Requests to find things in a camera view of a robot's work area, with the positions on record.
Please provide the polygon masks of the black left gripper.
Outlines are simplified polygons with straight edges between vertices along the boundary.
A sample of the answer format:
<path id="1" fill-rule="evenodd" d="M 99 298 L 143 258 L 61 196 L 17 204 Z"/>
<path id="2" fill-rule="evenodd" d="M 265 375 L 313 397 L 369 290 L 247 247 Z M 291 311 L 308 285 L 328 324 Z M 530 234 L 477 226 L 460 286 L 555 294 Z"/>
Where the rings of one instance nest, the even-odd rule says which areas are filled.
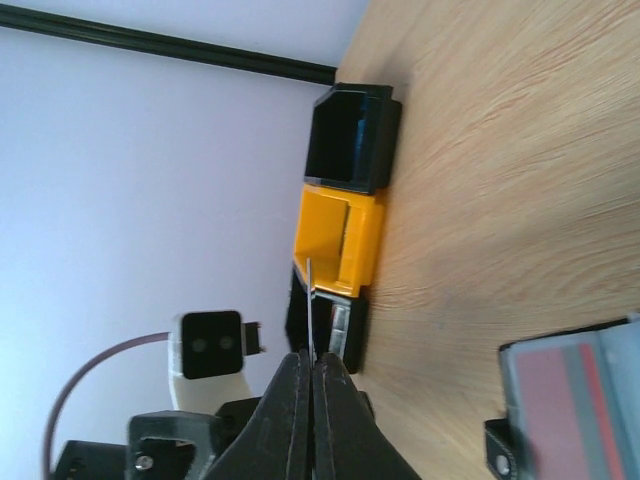
<path id="1" fill-rule="evenodd" d="M 257 397 L 215 413 L 160 411 L 129 422 L 125 445 L 69 440 L 51 479 L 202 479 L 240 435 Z"/>

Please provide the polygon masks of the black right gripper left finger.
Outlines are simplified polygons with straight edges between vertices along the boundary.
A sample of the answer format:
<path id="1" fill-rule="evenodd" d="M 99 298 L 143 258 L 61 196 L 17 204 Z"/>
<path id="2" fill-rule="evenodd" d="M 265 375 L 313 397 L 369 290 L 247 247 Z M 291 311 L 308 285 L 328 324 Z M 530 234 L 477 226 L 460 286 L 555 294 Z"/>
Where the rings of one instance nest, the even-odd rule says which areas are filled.
<path id="1" fill-rule="evenodd" d="M 248 423 L 208 479 L 309 479 L 309 354 L 287 354 Z"/>

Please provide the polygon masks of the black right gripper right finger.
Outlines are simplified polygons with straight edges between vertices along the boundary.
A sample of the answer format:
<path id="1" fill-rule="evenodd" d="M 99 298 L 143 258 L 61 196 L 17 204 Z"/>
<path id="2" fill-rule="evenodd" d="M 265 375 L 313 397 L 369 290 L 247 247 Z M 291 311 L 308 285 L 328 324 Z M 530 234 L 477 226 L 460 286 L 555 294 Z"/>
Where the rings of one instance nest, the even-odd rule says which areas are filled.
<path id="1" fill-rule="evenodd" d="M 339 357 L 327 353 L 312 373 L 315 475 L 318 479 L 417 479 L 378 428 Z"/>

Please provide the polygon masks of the black card holder wallet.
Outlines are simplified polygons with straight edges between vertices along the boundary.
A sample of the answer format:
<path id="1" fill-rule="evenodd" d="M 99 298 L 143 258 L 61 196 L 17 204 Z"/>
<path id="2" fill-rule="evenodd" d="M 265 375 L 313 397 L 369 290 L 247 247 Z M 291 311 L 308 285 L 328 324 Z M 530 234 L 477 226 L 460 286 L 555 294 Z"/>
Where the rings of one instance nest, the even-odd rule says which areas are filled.
<path id="1" fill-rule="evenodd" d="M 639 315 L 502 345 L 505 415 L 484 423 L 496 479 L 639 476 Z"/>

